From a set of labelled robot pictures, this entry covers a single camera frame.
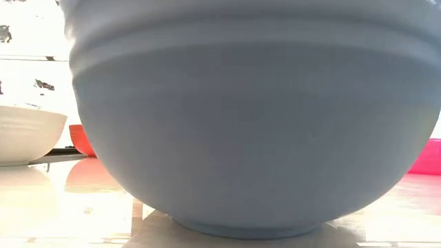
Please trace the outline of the blue bowl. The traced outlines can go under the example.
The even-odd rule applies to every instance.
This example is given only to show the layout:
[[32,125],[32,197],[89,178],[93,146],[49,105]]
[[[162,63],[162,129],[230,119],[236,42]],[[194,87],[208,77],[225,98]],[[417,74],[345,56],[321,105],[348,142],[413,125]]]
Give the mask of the blue bowl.
[[284,238],[411,168],[441,112],[441,0],[60,0],[88,140],[206,234]]

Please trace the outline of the rainbow striped bowl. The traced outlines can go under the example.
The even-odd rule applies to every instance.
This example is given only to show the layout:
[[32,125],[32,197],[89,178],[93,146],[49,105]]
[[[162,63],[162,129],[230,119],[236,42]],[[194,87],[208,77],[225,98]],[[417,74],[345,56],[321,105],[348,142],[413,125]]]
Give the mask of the rainbow striped bowl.
[[441,138],[428,140],[409,173],[441,176]]

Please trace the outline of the red bowl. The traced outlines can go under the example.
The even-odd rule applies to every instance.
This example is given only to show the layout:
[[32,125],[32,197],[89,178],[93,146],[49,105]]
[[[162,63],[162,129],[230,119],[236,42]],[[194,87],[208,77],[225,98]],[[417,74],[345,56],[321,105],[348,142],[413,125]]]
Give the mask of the red bowl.
[[87,157],[96,156],[82,125],[70,125],[69,131],[72,144],[80,153]]

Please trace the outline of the white bowl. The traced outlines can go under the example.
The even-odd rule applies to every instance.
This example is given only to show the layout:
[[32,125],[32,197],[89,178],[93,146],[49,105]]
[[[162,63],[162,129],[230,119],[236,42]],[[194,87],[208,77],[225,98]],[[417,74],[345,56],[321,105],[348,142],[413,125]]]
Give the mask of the white bowl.
[[27,165],[58,143],[67,116],[44,110],[0,105],[0,167]]

